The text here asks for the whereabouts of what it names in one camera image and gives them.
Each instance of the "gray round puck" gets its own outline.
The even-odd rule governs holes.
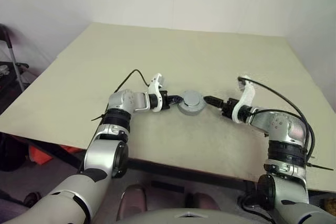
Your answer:
[[[202,94],[197,91],[187,90],[181,96],[183,102],[178,104],[178,108],[183,114],[198,115],[206,105]]]

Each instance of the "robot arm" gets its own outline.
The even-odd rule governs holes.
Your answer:
[[[277,224],[336,223],[336,217],[310,205],[306,183],[306,129],[303,122],[289,114],[253,107],[252,82],[239,81],[240,100],[208,96],[204,100],[236,123],[246,123],[269,138],[265,175],[258,181],[257,201]]]
[[[127,170],[130,121],[135,113],[169,109],[182,98],[160,91],[156,74],[149,93],[122,90],[109,98],[105,114],[87,149],[83,171],[66,178],[33,208],[8,223],[90,223],[104,198],[111,178]]]

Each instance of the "black cable tie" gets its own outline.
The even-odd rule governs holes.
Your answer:
[[[318,168],[318,169],[324,169],[324,170],[334,170],[334,169],[327,168],[327,167],[323,167],[323,166],[319,166],[319,165],[313,165],[313,164],[311,164],[311,163],[307,163],[307,166],[309,166],[309,167],[314,167],[314,168]]]
[[[103,118],[105,116],[105,114],[101,114],[99,117],[95,118],[95,119],[92,119],[91,121],[95,121],[97,119],[100,119],[100,118]]]

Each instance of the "white wall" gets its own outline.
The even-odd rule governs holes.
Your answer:
[[[335,0],[0,0],[0,22],[37,73],[91,21],[287,36],[336,109],[335,8]]]

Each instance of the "black cable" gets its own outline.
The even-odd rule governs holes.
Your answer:
[[[266,110],[258,110],[254,113],[252,113],[251,115],[257,115],[260,113],[264,113],[264,112],[282,112],[282,113],[287,113],[289,115],[295,116],[296,118],[302,120],[302,118],[294,113],[291,113],[289,111],[286,110],[276,110],[276,109],[266,109]],[[314,147],[315,147],[315,134],[314,131],[312,129],[312,127],[310,126],[310,124],[308,124],[308,128],[309,128],[309,132],[311,135],[311,143],[310,143],[310,147],[309,147],[309,152],[307,154],[307,161],[309,160],[309,158],[311,157],[311,154],[313,153]]]
[[[120,85],[117,87],[117,89],[114,91],[114,93],[117,93],[117,92],[119,91],[119,89],[125,84],[125,82],[127,82],[127,80],[131,77],[131,75],[132,75],[134,72],[138,72],[138,73],[140,74],[140,76],[141,76],[143,82],[145,83],[145,85],[146,85],[147,87],[149,87],[149,84],[146,82],[146,80],[145,80],[144,76],[142,75],[142,73],[140,72],[140,70],[139,70],[139,69],[134,69],[134,70],[133,70],[132,72],[130,72],[130,73],[128,74],[128,76],[127,76],[127,77],[120,83]],[[95,119],[93,119],[93,120],[91,120],[91,121],[94,121],[94,120],[99,119],[99,118],[101,118],[101,119],[103,120],[103,116],[104,116],[104,114],[103,114],[103,115],[100,115],[99,117],[97,117],[97,118],[95,118]],[[82,167],[83,167],[83,164],[84,164],[84,158],[83,158],[82,162],[80,163],[80,165],[79,165],[79,167],[78,167],[77,173],[80,173],[80,172],[81,172],[81,169],[82,169]]]
[[[120,85],[117,87],[117,89],[114,91],[115,93],[117,93],[119,91],[119,89],[124,85],[124,83],[131,77],[131,75],[134,73],[134,72],[138,72],[143,80],[143,82],[145,83],[145,85],[147,87],[149,87],[149,84],[146,82],[144,76],[142,75],[142,73],[140,72],[139,69],[134,69],[132,72],[130,72],[128,74],[128,76],[122,81],[122,83],[120,83]]]
[[[248,198],[250,198],[252,196],[252,194],[250,195],[246,195],[244,198],[241,199],[240,201],[240,207],[242,208],[242,210],[244,210],[245,212],[248,212],[250,214],[253,214],[253,215],[257,215],[257,216],[260,216],[262,218],[264,218],[265,220],[271,222],[272,224],[276,224],[275,221],[270,218],[270,217],[267,217],[266,215],[262,214],[261,212],[257,212],[257,211],[253,211],[253,210],[249,210],[247,209],[244,204],[245,202],[247,201]]]
[[[334,169],[331,169],[331,168],[327,168],[327,167],[320,166],[320,165],[313,165],[313,164],[310,164],[310,163],[307,163],[307,166],[318,168],[318,169],[323,169],[323,170],[334,170]]]
[[[254,81],[254,80],[251,80],[251,79],[247,79],[247,78],[244,78],[244,77],[238,77],[238,81],[250,81],[252,83],[255,83],[265,89],[267,89],[268,91],[276,94],[277,96],[281,97],[283,100],[285,100],[288,104],[290,104],[298,113],[299,115],[302,117],[302,121],[303,123],[305,124],[305,128],[306,128],[306,141],[305,141],[305,149],[304,151],[307,151],[307,148],[308,148],[308,140],[309,140],[309,126],[308,126],[308,121],[306,119],[306,117],[304,116],[304,114],[301,112],[301,110],[294,104],[292,103],[289,99],[287,99],[286,97],[284,97],[282,94],[280,94],[279,92],[275,91],[274,89],[271,89],[270,87],[260,83],[260,82],[257,82],[257,81]]]

